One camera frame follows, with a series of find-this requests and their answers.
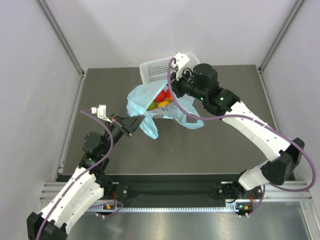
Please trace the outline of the red apple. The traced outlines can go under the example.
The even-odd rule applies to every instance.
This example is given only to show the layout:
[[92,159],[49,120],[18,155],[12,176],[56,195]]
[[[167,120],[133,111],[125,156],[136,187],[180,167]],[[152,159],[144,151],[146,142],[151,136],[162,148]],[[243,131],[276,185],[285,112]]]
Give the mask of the red apple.
[[155,97],[154,101],[156,103],[161,103],[163,101],[165,101],[167,98],[166,96],[166,92],[164,90],[160,91],[159,94]]

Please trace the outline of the light blue plastic bag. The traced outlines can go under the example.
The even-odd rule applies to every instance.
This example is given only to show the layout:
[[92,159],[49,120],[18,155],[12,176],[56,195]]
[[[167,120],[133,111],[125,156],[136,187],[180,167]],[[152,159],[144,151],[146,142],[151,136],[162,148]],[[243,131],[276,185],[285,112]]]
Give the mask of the light blue plastic bag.
[[159,137],[158,128],[155,119],[174,120],[181,126],[195,130],[204,126],[202,120],[188,119],[175,104],[170,101],[169,104],[148,110],[148,107],[155,100],[162,90],[167,90],[168,82],[166,80],[158,80],[147,84],[136,86],[127,96],[127,113],[129,116],[144,115],[145,118],[139,125],[140,129],[150,138],[157,139]]

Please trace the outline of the yellow orange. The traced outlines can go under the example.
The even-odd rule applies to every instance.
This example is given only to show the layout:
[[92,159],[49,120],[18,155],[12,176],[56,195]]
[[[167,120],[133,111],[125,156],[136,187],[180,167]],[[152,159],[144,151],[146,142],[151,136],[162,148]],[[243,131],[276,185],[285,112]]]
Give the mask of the yellow orange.
[[159,102],[159,103],[157,104],[157,107],[160,109],[160,108],[163,108],[163,107],[165,107],[165,106],[167,106],[167,105],[169,105],[169,104],[171,104],[171,103],[172,103],[172,101],[170,101],[170,100],[165,100],[165,101]]

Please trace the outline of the green pear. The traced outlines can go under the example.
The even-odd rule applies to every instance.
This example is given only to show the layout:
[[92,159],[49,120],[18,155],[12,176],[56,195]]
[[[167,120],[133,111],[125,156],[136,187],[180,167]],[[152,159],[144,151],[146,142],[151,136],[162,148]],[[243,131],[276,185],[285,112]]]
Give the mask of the green pear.
[[154,110],[154,109],[156,109],[156,108],[157,108],[156,102],[155,102],[155,101],[152,101],[146,110],[147,110],[147,111],[152,111],[152,110]]

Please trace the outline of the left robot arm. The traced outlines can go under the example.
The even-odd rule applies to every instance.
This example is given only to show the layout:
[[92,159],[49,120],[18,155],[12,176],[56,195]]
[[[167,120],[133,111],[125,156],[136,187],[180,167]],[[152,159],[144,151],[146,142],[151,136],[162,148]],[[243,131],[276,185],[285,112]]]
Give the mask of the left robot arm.
[[122,136],[130,137],[144,120],[144,115],[111,115],[102,123],[104,132],[90,132],[84,138],[84,155],[68,182],[40,212],[27,220],[30,240],[65,240],[76,222],[99,199],[114,191],[104,173],[109,154]]

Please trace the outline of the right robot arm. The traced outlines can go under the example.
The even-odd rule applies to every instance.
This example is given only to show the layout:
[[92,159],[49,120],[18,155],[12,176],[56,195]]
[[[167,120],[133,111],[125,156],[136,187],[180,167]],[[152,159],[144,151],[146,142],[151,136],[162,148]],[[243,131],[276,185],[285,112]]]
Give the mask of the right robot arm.
[[233,192],[245,198],[255,187],[271,184],[281,188],[305,156],[305,143],[291,139],[257,117],[232,91],[218,82],[218,73],[207,63],[192,69],[172,59],[167,70],[168,86],[176,101],[185,95],[202,102],[212,114],[211,120],[221,120],[238,130],[265,155],[266,161],[240,174]]

